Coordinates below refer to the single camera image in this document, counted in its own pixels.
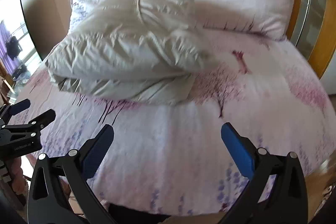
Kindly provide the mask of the person's left hand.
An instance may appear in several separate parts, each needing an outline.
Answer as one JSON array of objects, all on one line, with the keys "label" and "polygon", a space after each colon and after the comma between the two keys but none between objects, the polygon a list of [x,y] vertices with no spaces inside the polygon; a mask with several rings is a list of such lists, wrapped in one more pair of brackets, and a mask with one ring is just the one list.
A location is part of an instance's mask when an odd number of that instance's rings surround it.
[{"label": "person's left hand", "polygon": [[21,164],[22,160],[20,157],[7,162],[7,167],[12,177],[12,188],[17,195],[23,194],[27,186],[23,170],[21,169]]}]

